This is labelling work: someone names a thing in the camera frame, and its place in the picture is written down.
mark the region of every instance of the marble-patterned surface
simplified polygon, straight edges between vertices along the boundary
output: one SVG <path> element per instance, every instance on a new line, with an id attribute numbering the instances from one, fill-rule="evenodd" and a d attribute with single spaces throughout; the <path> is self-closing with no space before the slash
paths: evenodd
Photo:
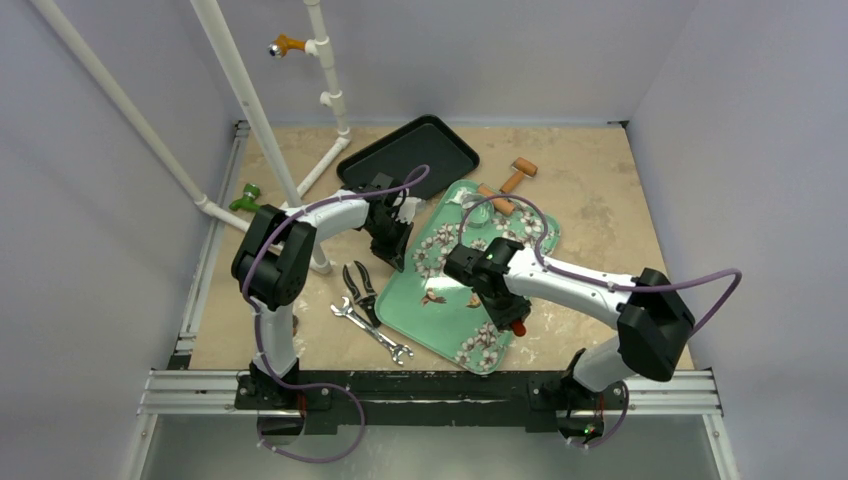
<path id="1" fill-rule="evenodd" d="M 346 157 L 395 127 L 354 128 L 354 140 L 342 153 Z M 553 256 L 589 268 L 638 274 L 643 267 L 665 270 L 630 146 L 620 128 L 508 128 L 460 127 L 455 131 L 480 154 L 480 167 L 466 178 L 497 189 L 511 174 L 510 164 L 522 156 L 539 167 L 535 178 L 525 179 L 515 193 L 528 197 L 562 225 L 562 238 Z M 296 182 L 332 145 L 333 128 L 278 128 L 278 142 Z M 262 188 L 260 203 L 285 201 L 259 145 L 251 136 L 239 174 L 235 196 L 245 182 Z M 341 182 L 335 165 L 306 194 L 305 201 L 319 200 L 335 192 Z M 439 198 L 416 217 L 412 238 L 418 234 Z M 243 218 L 251 214 L 240 213 Z M 251 316 L 230 277 L 230 262 L 242 234 L 227 229 L 221 245 L 200 332 L 191 360 L 192 369 L 246 368 L 254 352 Z M 295 301 L 300 327 L 295 348 L 306 369 L 397 369 L 388 352 L 346 319 L 329 310 L 347 294 L 341 265 L 354 259 L 371 272 L 374 287 L 382 290 L 391 268 L 368 250 L 369 236 L 349 231 L 322 244 L 334 264 L 329 276 L 310 273 L 301 296 Z M 527 335 L 507 349 L 502 370 L 550 370 L 565 368 L 576 350 L 590 347 L 614 332 L 583 314 L 542 300 L 534 300 L 527 320 Z M 388 327 L 384 333 L 415 350 L 406 368 L 457 370 L 458 367 Z M 679 368 L 692 368 L 688 352 Z"/>

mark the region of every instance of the green valve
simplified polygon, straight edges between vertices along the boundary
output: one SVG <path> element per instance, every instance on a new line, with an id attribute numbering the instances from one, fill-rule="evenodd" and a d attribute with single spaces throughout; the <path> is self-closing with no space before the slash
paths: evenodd
<path id="1" fill-rule="evenodd" d="M 255 212 L 259 210 L 259 204 L 256 203 L 256 199 L 259 198 L 259 195 L 261 194 L 262 191 L 259 190 L 258 185 L 254 185 L 252 183 L 245 184 L 241 198 L 230 204 L 230 210 L 234 212 L 237 210 L 247 210 L 248 212 Z"/>

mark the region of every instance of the metal wrench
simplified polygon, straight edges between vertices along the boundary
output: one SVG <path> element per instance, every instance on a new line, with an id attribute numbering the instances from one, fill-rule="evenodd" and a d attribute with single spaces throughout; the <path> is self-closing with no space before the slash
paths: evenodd
<path id="1" fill-rule="evenodd" d="M 367 320 L 356 313 L 356 310 L 353 309 L 353 305 L 350 303 L 349 298 L 342 297 L 342 300 L 344 300 L 344 305 L 342 305 L 341 308 L 335 305 L 330 305 L 330 310 L 332 310 L 333 315 L 337 317 L 347 317 L 348 320 L 355 323 L 359 328 L 365 330 L 368 335 L 371 335 L 371 338 L 377 340 L 380 345 L 386 347 L 386 350 L 392 354 L 392 360 L 398 365 L 403 366 L 403 360 L 400 359 L 400 356 L 404 353 L 410 358 L 414 356 L 409 347 L 406 345 L 400 345 L 391 338 L 383 335 L 382 332 L 372 327 Z"/>

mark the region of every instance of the tray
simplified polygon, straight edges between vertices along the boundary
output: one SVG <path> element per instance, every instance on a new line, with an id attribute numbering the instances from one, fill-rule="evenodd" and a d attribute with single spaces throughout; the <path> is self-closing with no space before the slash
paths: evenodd
<path id="1" fill-rule="evenodd" d="M 470 180 L 450 186 L 418 238 L 410 243 L 406 270 L 395 272 L 377 297 L 376 312 L 389 327 L 466 370 L 485 375 L 503 361 L 513 333 L 498 332 L 486 310 L 475 302 L 471 288 L 442 273 L 445 256 L 456 245 L 461 220 L 461 207 L 448 200 L 460 188 L 474 192 L 477 186 Z M 544 253 L 553 250 L 560 236 L 559 223 L 550 215 L 546 218 L 550 233 L 542 245 Z M 495 212 L 482 227 L 467 228 L 462 240 L 481 250 L 502 236 L 531 245 L 539 231 L 541 222 L 535 212 L 516 204 L 509 217 Z"/>
<path id="2" fill-rule="evenodd" d="M 402 181 L 418 165 L 430 174 L 411 196 L 428 199 L 480 164 L 480 156 L 435 115 L 423 115 L 354 153 L 336 168 L 345 185 L 357 186 L 385 173 Z"/>

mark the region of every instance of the red cap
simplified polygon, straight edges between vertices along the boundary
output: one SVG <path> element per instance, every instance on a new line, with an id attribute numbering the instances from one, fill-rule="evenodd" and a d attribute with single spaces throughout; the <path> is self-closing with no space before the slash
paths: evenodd
<path id="1" fill-rule="evenodd" d="M 515 334 L 516 337 L 523 337 L 525 333 L 527 333 L 527 329 L 524 327 L 524 323 L 521 320 L 516 320 L 509 324 L 509 327 L 512 328 L 512 333 Z"/>

